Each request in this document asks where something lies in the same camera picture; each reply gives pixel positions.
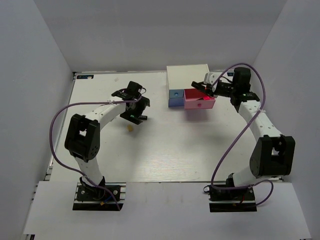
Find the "pink drawer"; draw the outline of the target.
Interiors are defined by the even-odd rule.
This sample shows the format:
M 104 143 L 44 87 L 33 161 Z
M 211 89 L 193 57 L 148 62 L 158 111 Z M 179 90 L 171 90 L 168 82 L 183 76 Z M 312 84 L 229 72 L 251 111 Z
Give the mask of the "pink drawer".
M 213 100 L 186 100 L 185 92 L 186 90 L 196 90 L 195 88 L 189 88 L 184 90 L 184 109 L 194 110 L 194 109 L 212 109 L 216 98 Z

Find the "orange highlighter marker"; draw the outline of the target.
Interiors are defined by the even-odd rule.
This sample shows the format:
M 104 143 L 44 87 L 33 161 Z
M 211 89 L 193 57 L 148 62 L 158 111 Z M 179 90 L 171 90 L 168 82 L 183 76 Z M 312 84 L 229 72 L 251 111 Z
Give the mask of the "orange highlighter marker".
M 209 96 L 204 96 L 198 99 L 198 101 L 210 101 L 213 100 L 213 97 L 209 97 Z

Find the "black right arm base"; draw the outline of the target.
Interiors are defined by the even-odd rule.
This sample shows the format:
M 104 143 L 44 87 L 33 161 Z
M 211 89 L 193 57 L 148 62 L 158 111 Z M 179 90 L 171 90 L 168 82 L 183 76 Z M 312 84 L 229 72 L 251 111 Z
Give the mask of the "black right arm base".
M 256 212 L 256 198 L 252 188 L 236 190 L 218 190 L 207 185 L 203 192 L 209 195 L 211 213 Z

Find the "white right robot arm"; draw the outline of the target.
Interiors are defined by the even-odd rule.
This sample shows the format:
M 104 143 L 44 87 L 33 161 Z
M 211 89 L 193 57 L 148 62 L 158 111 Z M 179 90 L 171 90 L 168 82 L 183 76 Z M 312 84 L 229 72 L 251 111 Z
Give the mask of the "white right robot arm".
M 229 98 L 231 105 L 246 122 L 244 129 L 222 155 L 214 175 L 247 130 L 250 130 L 255 138 L 256 144 L 249 158 L 249 165 L 231 173 L 225 181 L 226 195 L 236 200 L 243 195 L 244 189 L 271 178 L 288 176 L 292 171 L 296 141 L 292 136 L 282 134 L 267 116 L 264 110 L 266 89 L 258 71 L 244 62 L 232 65 L 231 69 L 231 82 L 221 81 L 227 73 L 227 70 L 224 70 L 213 81 L 207 75 L 202 82 L 193 81 L 191 85 L 208 97 Z

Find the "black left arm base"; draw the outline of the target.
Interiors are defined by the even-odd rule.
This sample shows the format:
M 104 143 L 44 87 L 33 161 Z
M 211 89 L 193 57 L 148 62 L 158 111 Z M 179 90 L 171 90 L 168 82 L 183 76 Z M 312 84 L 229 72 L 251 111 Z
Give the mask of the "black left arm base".
M 77 183 L 76 192 L 74 195 L 73 211 L 99 211 L 99 212 L 114 212 L 122 209 L 125 203 L 126 186 L 124 182 L 121 183 L 106 183 L 105 188 L 110 190 L 114 195 L 117 204 L 110 193 L 99 191 L 98 195 L 94 195 L 86 187 Z

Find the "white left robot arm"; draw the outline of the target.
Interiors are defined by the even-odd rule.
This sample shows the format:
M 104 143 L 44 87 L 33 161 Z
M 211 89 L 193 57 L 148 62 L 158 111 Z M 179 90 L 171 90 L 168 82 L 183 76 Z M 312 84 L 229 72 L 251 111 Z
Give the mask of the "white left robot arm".
M 130 81 L 126 88 L 112 93 L 110 100 L 96 109 L 83 115 L 74 114 L 70 119 L 64 147 L 84 174 L 80 178 L 81 183 L 89 186 L 88 193 L 96 200 L 103 198 L 106 193 L 105 178 L 97 161 L 101 130 L 116 117 L 135 125 L 147 120 L 143 112 L 150 106 L 150 100 L 143 96 L 142 90 L 145 90 L 142 85 Z

